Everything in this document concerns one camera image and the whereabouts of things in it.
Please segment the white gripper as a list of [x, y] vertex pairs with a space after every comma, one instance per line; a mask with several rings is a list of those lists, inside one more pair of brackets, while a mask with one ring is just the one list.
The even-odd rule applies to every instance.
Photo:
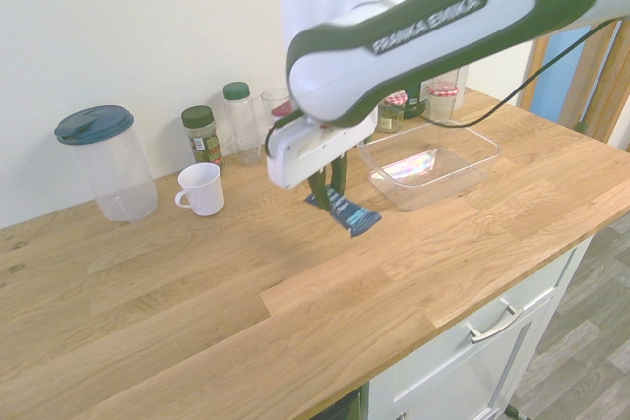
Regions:
[[[371, 111], [358, 125], [349, 128], [324, 127], [307, 116], [286, 116], [274, 123], [268, 140], [267, 170], [270, 181], [292, 189], [308, 177], [312, 203], [329, 209], [329, 198], [342, 196], [347, 181], [346, 154], [368, 138], [377, 125], [377, 112]], [[331, 163], [329, 197], [326, 171]]]

